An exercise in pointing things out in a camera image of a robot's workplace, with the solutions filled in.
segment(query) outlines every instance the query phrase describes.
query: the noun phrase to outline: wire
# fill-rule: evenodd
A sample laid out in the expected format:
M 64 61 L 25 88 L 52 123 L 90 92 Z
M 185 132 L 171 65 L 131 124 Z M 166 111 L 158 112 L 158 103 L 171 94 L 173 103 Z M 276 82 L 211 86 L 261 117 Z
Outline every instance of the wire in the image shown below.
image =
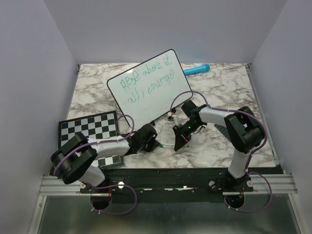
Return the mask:
M 117 141 L 122 141 L 122 140 L 128 139 L 128 138 L 131 136 L 131 134 L 133 133 L 134 129 L 135 129 L 135 122 L 134 122 L 133 118 L 132 118 L 130 115 L 121 115 L 121 116 L 116 120 L 116 123 L 115 123 L 116 125 L 117 125 L 117 123 L 118 123 L 118 121 L 120 120 L 121 117 L 129 117 L 130 120 L 131 120 L 131 122 L 132 122 L 131 131 L 130 131 L 130 133 L 129 133 L 127 136 L 125 136 L 124 138 L 118 139 L 118 140 L 116 140 L 116 139 L 111 139 L 111 140 L 106 139 L 106 140 L 102 140 L 102 141 L 100 141 L 100 142 L 96 142 L 96 141 L 95 141 L 95 142 L 91 142 L 91 143 L 87 143 L 87 144 L 80 145 L 79 147 L 73 149 L 68 155 L 66 155 L 66 156 L 59 162 L 59 164 L 58 164 L 58 165 L 55 167 L 55 169 L 54 169 L 54 176 L 58 176 L 58 170 L 59 170 L 59 168 L 61 167 L 61 165 L 62 165 L 71 155 L 73 155 L 73 154 L 74 154 L 75 152 L 77 152 L 78 150 L 80 150 L 80 149 L 82 149 L 82 148 L 84 148 L 84 147 L 86 147 L 86 146 L 89 146 L 89 145 L 96 145 L 96 144 L 109 143 L 109 142 L 117 142 Z
M 117 186 L 121 186 L 121 185 L 120 184 L 114 184 L 114 185 L 109 185 L 109 186 L 105 186 L 105 187 L 95 187 L 95 186 L 91 186 L 91 187 L 95 188 L 95 189 L 108 189 L 108 188 L 117 187 Z M 91 206 L 92 206 L 92 210 L 97 211 L 97 212 L 102 213 L 102 214 L 107 214 L 107 215 L 125 215 L 125 214 L 128 214 L 131 211 L 133 211 L 134 208 L 137 206 L 137 194 L 136 194 L 136 191 L 134 190 L 134 188 L 132 188 L 131 186 L 129 186 L 127 184 L 123 184 L 122 186 L 125 186 L 125 187 L 131 189 L 131 191 L 135 195 L 135 202 L 134 202 L 133 206 L 129 210 L 121 212 L 121 213 L 112 213 L 112 212 L 107 212 L 107 211 L 104 211 L 104 210 L 97 210 L 97 209 L 94 208 L 93 201 L 91 200 L 90 203 L 91 203 Z
M 257 122 L 260 124 L 260 126 L 262 127 L 262 129 L 263 129 L 263 131 L 264 131 L 264 141 L 263 141 L 263 143 L 262 143 L 260 146 L 258 146 L 257 148 L 253 149 L 253 150 L 250 152 L 250 156 L 249 156 L 249 158 L 248 158 L 248 160 L 247 160 L 246 167 L 245 167 L 245 169 L 247 169 L 248 166 L 249 166 L 249 163 L 250 163 L 252 154 L 254 154 L 256 151 L 260 150 L 260 149 L 267 143 L 267 141 L 268 141 L 268 132 L 267 132 L 267 130 L 266 130 L 264 124 L 263 124 L 258 118 L 256 118 L 255 116 L 253 116 L 253 115 L 251 115 L 251 114 L 248 114 L 248 113 L 246 113 L 246 112 L 240 111 L 240 110 L 231 110 L 231 109 L 228 110 L 228 109 L 222 109 L 222 108 L 218 108 L 218 107 L 212 107 L 212 106 L 208 103 L 208 101 L 207 101 L 207 99 L 205 98 L 205 96 L 204 96 L 202 93 L 198 92 L 198 91 L 185 91 L 185 92 L 180 93 L 180 94 L 179 94 L 178 96 L 176 96 L 175 99 L 172 101 L 171 106 L 170 106 L 170 112 L 172 111 L 172 107 L 173 107 L 173 104 L 174 104 L 175 100 L 176 100 L 179 96 L 181 96 L 182 94 L 186 94 L 186 93 L 195 93 L 195 94 L 201 95 L 202 98 L 204 99 L 204 101 L 205 101 L 207 107 L 210 108 L 210 109 L 212 109 L 212 110 L 224 111 L 224 112 L 235 112 L 235 113 L 240 113 L 240 114 L 246 115 L 246 116 L 248 116 L 248 117 L 254 119 L 255 121 L 257 121 Z
M 204 127 L 204 126 L 201 126 L 200 129 L 197 131 L 197 133 L 199 133 L 200 130 L 202 130 L 203 128 L 205 128 L 205 127 Z
M 268 187 L 269 187 L 269 190 L 270 190 L 270 198 L 269 198 L 269 201 L 267 202 L 267 204 L 266 204 L 264 207 L 262 207 L 262 208 L 260 208 L 260 209 L 258 209 L 258 210 L 248 211 L 248 210 L 239 210 L 239 209 L 236 209 L 236 208 L 231 207 L 231 203 L 230 203 L 229 198 L 228 198 L 227 196 L 224 196 L 224 203 L 225 203 L 225 205 L 228 207 L 228 209 L 233 210 L 233 211 L 242 212 L 242 213 L 256 213 L 256 212 L 263 211 L 264 209 L 268 208 L 268 206 L 271 204 L 272 198 L 273 198 L 273 194 L 272 194 L 271 185 L 270 185 L 270 183 L 268 182 L 268 180 L 267 180 L 263 175 L 261 175 L 261 174 L 258 173 L 258 172 L 249 172 L 248 175 L 249 175 L 249 176 L 250 176 L 250 175 L 258 175 L 258 176 L 262 177 L 262 178 L 265 180 L 265 182 L 267 182 Z
M 242 198 L 244 196 L 244 191 L 243 191 L 243 187 L 240 187 L 240 191 L 239 191 L 239 198 Z

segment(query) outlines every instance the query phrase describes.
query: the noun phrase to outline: blue marker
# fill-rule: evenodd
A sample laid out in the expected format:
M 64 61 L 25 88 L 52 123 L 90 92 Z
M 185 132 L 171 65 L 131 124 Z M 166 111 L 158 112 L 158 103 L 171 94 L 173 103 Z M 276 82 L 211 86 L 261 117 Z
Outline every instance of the blue marker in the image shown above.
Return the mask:
M 209 69 L 210 69 L 210 66 L 208 64 L 203 64 L 199 67 L 193 67 L 190 69 L 186 69 L 183 72 L 187 76 L 187 75 L 198 73 L 198 72 L 208 72 Z

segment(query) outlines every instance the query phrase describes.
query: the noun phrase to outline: white enclosure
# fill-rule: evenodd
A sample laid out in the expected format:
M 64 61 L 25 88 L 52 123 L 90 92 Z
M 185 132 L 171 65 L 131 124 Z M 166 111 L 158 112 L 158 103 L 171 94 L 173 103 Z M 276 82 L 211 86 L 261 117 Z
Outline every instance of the white enclosure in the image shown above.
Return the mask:
M 311 225 L 311 12 L 311 0 L 5 1 L 1 232 L 27 233 L 77 64 L 143 62 L 168 48 L 181 62 L 252 63 L 277 156 Z

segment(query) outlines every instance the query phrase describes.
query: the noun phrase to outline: screw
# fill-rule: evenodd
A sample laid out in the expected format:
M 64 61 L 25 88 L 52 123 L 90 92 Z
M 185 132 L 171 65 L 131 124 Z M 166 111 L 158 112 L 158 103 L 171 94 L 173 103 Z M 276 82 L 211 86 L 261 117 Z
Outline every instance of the screw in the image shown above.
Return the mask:
M 123 189 L 123 187 L 124 187 L 124 186 L 123 186 L 124 182 L 121 181 L 121 182 L 119 182 L 118 184 L 120 184 L 120 186 L 118 186 L 118 188 Z
M 254 183 L 253 183 L 251 180 L 248 180 L 248 181 L 247 181 L 247 186 L 248 186 L 248 187 L 251 188 L 253 185 L 254 185 Z
M 209 185 L 209 187 L 214 188 L 215 187 L 215 182 L 214 181 L 210 181 L 208 185 Z
M 84 183 L 80 183 L 80 184 L 79 184 L 79 187 L 80 187 L 81 189 L 84 189 L 84 188 L 86 187 L 86 185 L 85 185 Z

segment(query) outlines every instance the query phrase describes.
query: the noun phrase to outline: marble tabletop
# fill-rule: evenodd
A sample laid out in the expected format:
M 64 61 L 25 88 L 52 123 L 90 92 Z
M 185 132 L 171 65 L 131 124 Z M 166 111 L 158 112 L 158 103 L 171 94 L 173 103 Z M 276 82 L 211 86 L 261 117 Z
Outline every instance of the marble tabletop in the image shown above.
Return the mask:
M 121 115 L 117 103 L 106 86 L 106 81 L 137 63 L 82 64 L 78 75 L 68 119 L 94 115 L 116 110 Z M 182 64 L 183 69 L 200 66 L 198 63 Z M 243 64 L 210 64 L 210 71 L 187 76 L 192 90 L 200 91 L 215 107 L 238 109 L 251 108 L 260 118 L 259 108 Z M 199 95 L 192 101 L 202 105 Z M 187 117 L 177 108 L 182 121 Z M 166 116 L 155 121 L 157 140 L 163 144 L 174 144 L 174 123 L 167 122 Z M 127 132 L 128 125 L 120 120 L 119 129 Z M 208 124 L 198 134 L 192 136 L 189 148 L 175 152 L 173 147 L 156 148 L 152 153 L 138 153 L 124 157 L 122 168 L 213 168 L 228 167 L 232 160 L 232 144 L 213 126 Z M 269 143 L 254 154 L 251 167 L 274 167 L 273 154 Z

